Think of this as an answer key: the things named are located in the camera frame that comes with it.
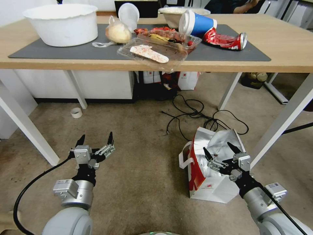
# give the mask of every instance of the floor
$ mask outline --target floor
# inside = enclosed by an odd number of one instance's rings
[[[284,75],[279,74],[277,81],[279,79],[282,81]],[[212,115],[228,82],[228,73],[205,73],[195,91],[181,94],[203,101],[204,113]],[[166,135],[170,118],[160,113],[161,110],[177,113],[171,101],[90,104],[81,118],[73,119],[70,110],[76,106],[42,103],[30,118],[61,160],[67,157],[69,149],[82,134],[86,134],[85,144],[99,148],[113,131],[116,151],[97,171],[90,213],[94,220],[94,235],[136,235],[157,230],[184,235],[259,234],[246,203],[239,196],[228,204],[189,198],[187,171],[178,167],[178,154],[186,140],[180,135],[177,122],[171,124],[170,133]],[[241,136],[248,152],[282,108],[284,106],[265,88],[254,90],[241,84],[236,86],[226,106],[250,127],[250,131]],[[238,132],[244,130],[244,126],[229,115],[219,114],[218,117]],[[309,123],[312,118],[313,113],[302,112],[292,126]],[[182,129],[192,138],[197,126],[202,124],[201,120],[186,118]],[[253,169],[255,178],[261,183],[280,182],[288,190],[282,206],[311,228],[312,138],[313,128],[281,136]],[[9,140],[0,142],[0,153],[0,211],[6,212],[13,209],[24,186],[50,165],[20,130]],[[75,161],[72,160],[37,181],[25,193],[19,209],[27,229],[41,234],[45,223],[61,210],[60,200],[52,193],[55,181],[72,178],[75,174]],[[19,232],[7,231],[5,234]]]

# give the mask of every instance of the white cup lid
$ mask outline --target white cup lid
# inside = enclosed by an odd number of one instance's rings
[[[178,31],[181,34],[190,35],[195,25],[196,15],[193,11],[187,10],[180,17]]]

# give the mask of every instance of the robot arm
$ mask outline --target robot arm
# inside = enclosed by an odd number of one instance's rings
[[[92,149],[83,145],[84,135],[70,151],[70,158],[77,162],[77,174],[72,179],[58,180],[54,194],[61,199],[65,209],[58,212],[46,224],[43,235],[91,235],[93,222],[89,216],[93,201],[93,188],[96,185],[96,170],[115,150],[113,134],[101,149]]]
[[[265,187],[250,175],[251,158],[227,142],[234,152],[232,159],[217,161],[203,148],[208,167],[224,175],[239,187],[240,196],[246,201],[251,217],[262,235],[313,235],[313,231],[296,218],[291,218],[279,202],[287,194],[279,183]]]

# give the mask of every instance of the red can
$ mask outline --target red can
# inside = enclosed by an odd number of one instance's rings
[[[212,45],[217,45],[221,48],[241,51],[246,47],[247,34],[240,33],[238,36],[232,37],[228,35],[218,34],[216,33],[215,28],[211,28],[203,36],[203,41]]]

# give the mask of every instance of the blue paper cup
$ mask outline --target blue paper cup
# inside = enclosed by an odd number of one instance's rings
[[[178,30],[182,34],[203,37],[212,27],[217,27],[217,21],[187,10],[179,20]]]

